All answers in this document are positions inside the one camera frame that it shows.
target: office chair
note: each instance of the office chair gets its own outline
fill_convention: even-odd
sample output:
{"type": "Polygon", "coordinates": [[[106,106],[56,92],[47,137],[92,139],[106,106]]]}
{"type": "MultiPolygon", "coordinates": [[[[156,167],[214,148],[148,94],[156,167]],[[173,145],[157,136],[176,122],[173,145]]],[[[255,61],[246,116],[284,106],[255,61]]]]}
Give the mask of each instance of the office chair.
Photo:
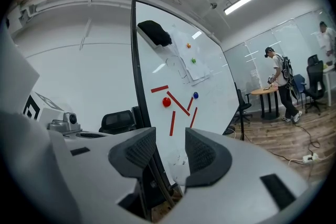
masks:
{"type": "Polygon", "coordinates": [[[294,83],[295,83],[295,86],[296,86],[298,92],[300,93],[301,106],[302,106],[302,108],[303,108],[302,94],[303,94],[303,92],[304,92],[304,90],[305,90],[305,89],[304,89],[304,88],[305,88],[305,83],[304,83],[304,82],[305,82],[305,79],[304,79],[304,77],[301,76],[300,74],[297,74],[297,75],[294,76],[293,80],[294,80],[294,83]]]}
{"type": "MultiPolygon", "coordinates": [[[[244,111],[245,109],[250,108],[252,105],[250,104],[250,100],[249,100],[249,93],[246,94],[247,96],[247,103],[245,103],[243,96],[241,95],[241,91],[239,89],[237,89],[237,94],[238,94],[238,101],[239,101],[239,109],[241,109],[243,111],[243,113],[247,113],[246,111],[244,111]]],[[[248,123],[250,123],[250,120],[248,117],[252,118],[252,114],[243,114],[243,120],[246,120],[248,123]]],[[[235,120],[234,120],[234,124],[237,123],[237,121],[240,120],[240,115],[235,115],[234,116],[235,120]]]]}
{"type": "Polygon", "coordinates": [[[319,62],[319,58],[317,57],[317,54],[308,57],[308,61],[307,62],[308,62],[308,66],[311,66],[314,63],[319,62]]]}
{"type": "Polygon", "coordinates": [[[314,106],[319,111],[318,115],[321,115],[319,105],[327,106],[327,104],[317,101],[324,96],[324,92],[326,90],[323,83],[323,61],[318,61],[311,66],[307,66],[307,73],[309,77],[309,89],[306,89],[305,87],[303,92],[306,96],[312,98],[312,102],[305,104],[306,113],[314,106]]]}
{"type": "Polygon", "coordinates": [[[121,134],[136,130],[132,112],[129,110],[106,114],[101,120],[100,133],[121,134]]]}

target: red stick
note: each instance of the red stick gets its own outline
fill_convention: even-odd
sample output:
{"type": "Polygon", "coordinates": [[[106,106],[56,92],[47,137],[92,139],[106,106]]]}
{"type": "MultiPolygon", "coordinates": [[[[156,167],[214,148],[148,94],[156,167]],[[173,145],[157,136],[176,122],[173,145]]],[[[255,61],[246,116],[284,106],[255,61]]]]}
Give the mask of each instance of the red stick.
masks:
{"type": "Polygon", "coordinates": [[[170,125],[170,134],[169,134],[169,136],[173,136],[174,122],[175,122],[175,111],[173,111],[173,115],[172,115],[172,123],[170,125]]]}
{"type": "Polygon", "coordinates": [[[195,112],[194,112],[194,115],[193,115],[193,119],[191,120],[190,128],[193,127],[194,120],[195,120],[195,117],[196,117],[196,112],[197,112],[197,107],[195,108],[195,112]]]}
{"type": "Polygon", "coordinates": [[[193,100],[194,100],[194,98],[191,96],[190,103],[189,103],[188,108],[187,108],[188,111],[189,111],[189,109],[191,107],[191,103],[193,102],[193,100]]]}
{"type": "Polygon", "coordinates": [[[173,97],[173,95],[170,93],[170,91],[168,91],[167,94],[185,112],[185,114],[187,114],[188,116],[190,116],[190,113],[178,102],[178,100],[175,97],[173,97]]]}
{"type": "Polygon", "coordinates": [[[154,88],[151,90],[151,92],[158,92],[158,91],[162,91],[162,90],[165,90],[165,89],[168,89],[168,85],[166,86],[162,86],[162,87],[158,87],[158,88],[154,88]]]}

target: person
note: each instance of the person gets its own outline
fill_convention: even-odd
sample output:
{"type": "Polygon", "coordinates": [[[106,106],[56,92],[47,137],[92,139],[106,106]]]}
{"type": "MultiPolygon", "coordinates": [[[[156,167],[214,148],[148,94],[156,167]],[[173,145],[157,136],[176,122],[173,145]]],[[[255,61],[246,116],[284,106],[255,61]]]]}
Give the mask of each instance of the person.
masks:
{"type": "Polygon", "coordinates": [[[324,45],[326,48],[326,54],[328,57],[328,62],[335,63],[336,58],[336,31],[328,27],[325,22],[320,22],[320,31],[322,33],[324,45]]]}
{"type": "Polygon", "coordinates": [[[276,70],[275,75],[271,79],[271,83],[274,81],[278,84],[281,103],[286,108],[285,116],[282,119],[286,122],[290,122],[293,118],[294,123],[297,123],[302,115],[302,111],[298,111],[292,104],[292,98],[290,96],[290,89],[287,80],[282,74],[282,55],[277,54],[273,48],[267,47],[265,49],[265,57],[270,57],[273,60],[273,68],[276,70]]]}

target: magnet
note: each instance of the magnet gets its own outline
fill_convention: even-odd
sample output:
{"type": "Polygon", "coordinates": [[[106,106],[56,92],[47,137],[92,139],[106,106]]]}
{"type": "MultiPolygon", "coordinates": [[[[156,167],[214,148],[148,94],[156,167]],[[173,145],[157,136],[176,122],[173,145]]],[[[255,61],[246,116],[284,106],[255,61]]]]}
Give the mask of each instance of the magnet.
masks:
{"type": "Polygon", "coordinates": [[[168,106],[171,105],[172,101],[170,100],[170,98],[165,97],[165,98],[163,98],[162,103],[163,103],[164,107],[167,108],[168,106]]]}

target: black cloth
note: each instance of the black cloth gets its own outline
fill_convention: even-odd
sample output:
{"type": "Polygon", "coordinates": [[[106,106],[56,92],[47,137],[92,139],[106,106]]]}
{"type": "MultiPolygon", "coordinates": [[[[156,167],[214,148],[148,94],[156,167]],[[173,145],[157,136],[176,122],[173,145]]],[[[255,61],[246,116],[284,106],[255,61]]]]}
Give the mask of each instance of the black cloth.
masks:
{"type": "Polygon", "coordinates": [[[285,117],[290,119],[291,116],[295,116],[299,111],[293,106],[292,98],[290,96],[290,90],[287,88],[287,85],[279,86],[279,94],[282,104],[286,108],[285,117]]]}
{"type": "Polygon", "coordinates": [[[161,25],[152,20],[138,23],[138,27],[154,42],[155,45],[165,47],[172,43],[170,35],[163,30],[161,25]]]}

